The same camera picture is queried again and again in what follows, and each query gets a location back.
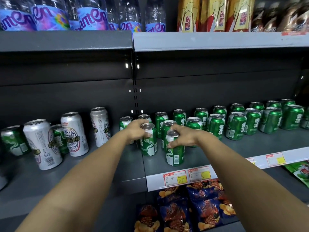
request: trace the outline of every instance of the barcode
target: barcode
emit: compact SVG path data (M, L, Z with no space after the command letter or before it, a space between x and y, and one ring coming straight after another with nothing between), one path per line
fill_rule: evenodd
M179 164L179 155L174 156L174 164Z
M28 147L27 147L27 145L25 143L20 144L20 148L21 148L22 152L25 152L25 151L28 150Z
M47 166L53 165L55 163L54 158L52 156L45 159Z
M231 138L233 138L233 137L234 137L234 134L235 134L235 130L231 129L231 130L230 130L230 135L229 135L229 136L230 136Z

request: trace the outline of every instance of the forearm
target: forearm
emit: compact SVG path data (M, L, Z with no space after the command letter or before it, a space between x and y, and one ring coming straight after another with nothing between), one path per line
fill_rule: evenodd
M305 204L263 170L209 133L201 132L198 144L246 230L293 231L309 226Z
M33 223L38 214L38 228L31 231L48 231L46 224L51 218L58 225L52 225L50 231L73 231L77 226L79 229L90 228L108 195L126 141L125 132L118 132L72 168L28 215L20 231L27 231L27 227L33 228L28 222ZM49 213L43 216L42 212L47 210Z

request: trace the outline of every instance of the brown bottle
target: brown bottle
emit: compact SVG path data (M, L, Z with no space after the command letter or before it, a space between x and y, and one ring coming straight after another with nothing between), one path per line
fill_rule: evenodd
M253 11L253 20L251 24L251 31L252 32L262 32L263 31L263 14L265 11L265 2L260 2L256 5Z
M304 0L302 6L295 12L293 31L309 32L309 0Z
M276 30L277 32L282 31L291 32L294 30L295 27L294 20L297 17L295 15L295 12L299 8L299 2L300 0L289 0L289 2L286 4L283 11L282 20Z
M272 3L267 11L264 18L264 32L275 32L278 26L277 16L279 12L280 2Z

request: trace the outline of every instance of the blue bottle label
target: blue bottle label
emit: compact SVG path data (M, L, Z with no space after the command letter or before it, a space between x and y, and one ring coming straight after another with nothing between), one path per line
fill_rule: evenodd
M116 24L116 23L108 23L108 24L109 24L109 29L111 31L119 30L119 24Z
M1 27L5 31L36 31L31 14L18 10L0 10Z
M82 7L77 9L77 15L82 30L109 30L107 13L104 10Z
M56 7L36 5L31 7L38 31L69 30L66 12Z
M70 22L70 27L71 30L75 30L75 31L81 31L81 27L79 26L79 21L76 20L69 20Z
M146 32L165 32L165 23L146 24Z
M141 24L138 22L122 22L121 30L130 30L132 32L141 32Z

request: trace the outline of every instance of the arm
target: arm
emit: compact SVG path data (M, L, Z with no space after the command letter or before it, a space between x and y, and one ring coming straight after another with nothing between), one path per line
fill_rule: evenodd
M171 128L180 133L171 148L202 148L246 231L309 230L309 208L263 170L208 132Z
M108 195L126 144L147 135L140 119L117 132L64 176L29 213L16 232L91 231Z

